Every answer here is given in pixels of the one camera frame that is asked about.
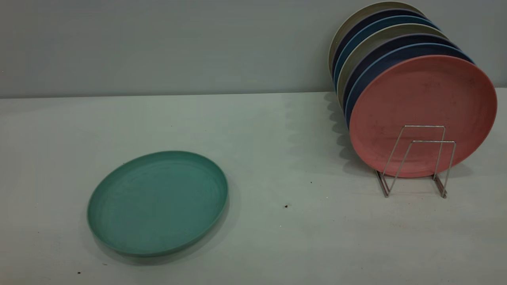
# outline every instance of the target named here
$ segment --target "white table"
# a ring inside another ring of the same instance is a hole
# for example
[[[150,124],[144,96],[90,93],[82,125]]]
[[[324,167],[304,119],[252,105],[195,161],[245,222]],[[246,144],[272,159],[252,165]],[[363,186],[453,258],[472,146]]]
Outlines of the white table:
[[[493,130],[452,169],[447,199],[430,179],[384,198],[332,93],[0,100],[0,284],[501,284],[507,89],[497,93]],[[168,258],[101,248],[85,218],[94,188],[162,150],[224,170],[226,215]]]

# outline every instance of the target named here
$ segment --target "wall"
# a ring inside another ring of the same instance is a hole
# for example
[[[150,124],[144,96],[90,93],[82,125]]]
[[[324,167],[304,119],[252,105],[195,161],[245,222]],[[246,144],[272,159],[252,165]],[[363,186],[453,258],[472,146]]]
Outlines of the wall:
[[[326,91],[367,0],[2,0],[0,97]],[[413,0],[507,85],[507,2]]]

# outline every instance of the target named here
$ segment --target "dish rack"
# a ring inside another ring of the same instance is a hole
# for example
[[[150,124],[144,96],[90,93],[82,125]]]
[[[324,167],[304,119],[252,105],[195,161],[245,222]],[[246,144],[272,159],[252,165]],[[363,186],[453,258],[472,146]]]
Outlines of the dish rack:
[[[410,142],[409,146],[407,147],[407,151],[405,152],[403,160],[402,160],[400,166],[398,167],[398,170],[396,172],[396,175],[394,176],[394,179],[392,180],[391,186],[389,186],[388,183],[387,183],[387,181],[386,181],[386,179],[385,179],[385,172],[387,170],[387,167],[388,167],[389,163],[391,162],[392,155],[393,155],[394,151],[396,150],[396,147],[398,146],[398,142],[400,141],[400,138],[402,137],[403,131],[406,128],[440,128],[440,129],[442,129],[442,138],[440,140],[419,140],[419,139],[412,140]],[[454,158],[454,151],[456,150],[456,142],[453,141],[453,140],[444,140],[444,138],[445,138],[445,132],[446,132],[445,126],[438,126],[438,125],[405,125],[405,126],[403,126],[403,128],[400,131],[400,134],[398,135],[396,143],[394,144],[394,147],[392,148],[391,154],[389,155],[389,159],[387,160],[387,163],[385,164],[384,171],[381,173],[378,170],[375,170],[375,173],[377,174],[377,178],[378,178],[379,183],[380,183],[380,187],[382,188],[382,191],[384,192],[384,196],[386,198],[389,197],[389,194],[392,191],[392,187],[394,186],[394,183],[396,182],[396,180],[398,178],[398,175],[399,175],[399,173],[400,173],[400,171],[401,171],[401,169],[403,167],[403,164],[405,162],[405,159],[407,158],[407,156],[408,156],[408,154],[410,152],[410,148],[412,147],[413,144],[420,144],[420,143],[425,143],[425,144],[431,144],[431,143],[433,143],[433,144],[440,144],[440,149],[439,149],[439,154],[437,156],[437,164],[435,166],[435,171],[434,171],[433,175],[431,175],[430,177],[435,182],[435,184],[437,185],[437,188],[438,188],[438,190],[440,192],[441,197],[442,198],[447,198],[447,191],[446,191],[447,179],[449,178],[449,173],[451,172],[452,160]],[[439,177],[439,175],[437,173],[437,170],[439,168],[440,154],[442,152],[442,145],[443,144],[452,144],[453,148],[452,148],[452,153],[451,153],[451,160],[449,162],[449,168],[447,169],[445,180],[444,180],[444,183],[442,184],[442,181],[440,180],[440,177]]]

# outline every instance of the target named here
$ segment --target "teal plate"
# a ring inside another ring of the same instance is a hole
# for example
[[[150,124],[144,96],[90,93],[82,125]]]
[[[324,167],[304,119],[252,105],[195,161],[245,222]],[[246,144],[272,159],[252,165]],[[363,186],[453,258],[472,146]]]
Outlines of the teal plate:
[[[88,204],[88,225],[120,254],[166,255],[203,237],[227,196],[227,179],[211,160],[180,151],[148,154],[100,182]]]

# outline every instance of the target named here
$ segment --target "navy blue plate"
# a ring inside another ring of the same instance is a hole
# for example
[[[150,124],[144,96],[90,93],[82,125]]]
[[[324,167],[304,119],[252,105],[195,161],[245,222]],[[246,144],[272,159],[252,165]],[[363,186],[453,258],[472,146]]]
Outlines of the navy blue plate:
[[[336,61],[338,60],[338,56],[340,56],[340,53],[342,52],[343,48],[345,47],[345,45],[349,42],[349,40],[355,36],[355,34],[357,34],[359,31],[361,31],[363,28],[365,28],[366,26],[368,26],[369,24],[373,23],[373,22],[376,22],[378,20],[381,20],[381,19],[384,19],[384,18],[387,18],[387,17],[392,17],[392,16],[415,16],[415,17],[420,17],[420,18],[423,18],[423,19],[426,19],[426,17],[424,17],[422,14],[419,14],[417,12],[414,12],[414,11],[411,11],[411,10],[408,10],[408,9],[387,9],[387,10],[382,10],[382,11],[379,11],[377,13],[373,13],[371,14],[370,16],[364,18],[363,20],[361,20],[359,23],[357,23],[354,27],[352,27],[350,29],[350,31],[347,32],[347,34],[345,34],[345,36],[343,37],[343,39],[341,40],[341,42],[339,43],[339,45],[336,47],[336,50],[334,51],[335,53],[333,54],[333,61],[332,61],[332,65],[331,66],[335,66],[336,65]],[[332,68],[331,70],[332,74],[331,76],[334,77],[335,75],[335,69]]]
[[[413,44],[395,49],[383,55],[368,66],[365,71],[363,71],[350,90],[345,106],[345,120],[347,121],[347,128],[350,125],[350,115],[352,115],[352,109],[354,108],[356,101],[370,82],[390,67],[407,59],[424,55],[448,55],[473,63],[473,61],[459,49],[442,44]]]
[[[400,37],[389,40],[382,45],[378,46],[376,49],[372,50],[369,54],[367,54],[354,68],[354,70],[350,73],[347,82],[345,83],[345,89],[343,92],[343,101],[341,102],[341,106],[343,110],[345,110],[345,105],[347,103],[348,94],[352,89],[352,86],[356,82],[357,78],[365,71],[368,66],[370,66],[375,60],[379,59],[384,54],[393,51],[395,49],[413,45],[413,44],[442,44],[446,46],[450,46],[458,49],[456,45],[454,45],[449,40],[439,37],[433,34],[426,33],[415,33],[415,34],[407,34],[402,35]]]
[[[378,20],[376,22],[373,22],[363,28],[361,31],[359,31],[356,35],[354,35],[349,42],[345,44],[345,47],[341,51],[340,55],[338,56],[338,60],[335,64],[335,69],[333,73],[333,83],[335,85],[336,90],[336,84],[338,81],[338,75],[340,74],[340,71],[342,70],[342,66],[345,63],[345,60],[350,55],[350,53],[367,37],[373,35],[374,33],[390,27],[394,25],[399,24],[423,24],[430,27],[433,27],[435,29],[438,29],[437,26],[435,26],[433,23],[431,23],[429,20],[426,20],[421,17],[415,17],[415,16],[392,16],[387,17],[381,20]]]

